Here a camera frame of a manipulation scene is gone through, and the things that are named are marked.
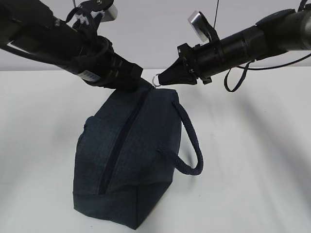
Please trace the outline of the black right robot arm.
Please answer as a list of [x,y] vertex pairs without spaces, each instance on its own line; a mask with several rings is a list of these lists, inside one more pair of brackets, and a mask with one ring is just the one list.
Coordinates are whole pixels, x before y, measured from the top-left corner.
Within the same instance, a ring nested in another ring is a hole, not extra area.
[[211,77],[239,65],[278,56],[289,51],[311,49],[311,6],[299,11],[281,10],[254,26],[220,39],[202,12],[195,11],[189,23],[204,45],[178,46],[178,59],[158,75],[160,85],[204,84]]

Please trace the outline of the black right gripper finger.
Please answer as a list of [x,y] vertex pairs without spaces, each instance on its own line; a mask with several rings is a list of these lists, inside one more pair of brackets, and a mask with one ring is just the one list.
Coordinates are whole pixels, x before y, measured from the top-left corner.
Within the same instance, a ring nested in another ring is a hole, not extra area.
[[171,81],[171,84],[187,84],[187,85],[196,85],[197,84],[197,79],[196,78],[177,78],[177,79],[173,79]]
[[158,75],[161,85],[185,84],[186,70],[183,61],[178,58],[169,68]]

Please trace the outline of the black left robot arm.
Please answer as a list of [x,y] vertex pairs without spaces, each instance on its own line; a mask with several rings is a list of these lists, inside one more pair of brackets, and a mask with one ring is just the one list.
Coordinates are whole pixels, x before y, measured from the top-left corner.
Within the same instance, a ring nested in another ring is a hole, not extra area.
[[0,3],[0,48],[14,55],[59,67],[91,86],[134,91],[143,69],[113,49],[98,34],[99,25],[118,11],[111,0],[87,0],[65,20],[39,0]]

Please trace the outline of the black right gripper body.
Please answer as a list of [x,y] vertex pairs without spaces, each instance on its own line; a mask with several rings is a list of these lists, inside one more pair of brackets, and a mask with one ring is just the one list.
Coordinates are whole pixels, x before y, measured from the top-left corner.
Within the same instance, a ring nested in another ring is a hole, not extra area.
[[199,48],[200,44],[195,47],[190,47],[187,43],[177,47],[179,58],[183,61],[184,69],[186,70],[186,77],[200,79],[203,84],[212,82],[211,77],[205,77],[200,71],[197,63],[197,55],[195,48]]

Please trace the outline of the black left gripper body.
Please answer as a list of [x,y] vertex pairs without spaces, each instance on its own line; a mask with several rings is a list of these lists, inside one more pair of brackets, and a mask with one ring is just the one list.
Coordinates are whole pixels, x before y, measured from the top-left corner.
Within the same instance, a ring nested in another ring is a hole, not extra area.
[[107,38],[99,36],[98,39],[102,50],[89,59],[88,67],[82,72],[82,80],[90,86],[135,91],[143,68],[116,54]]

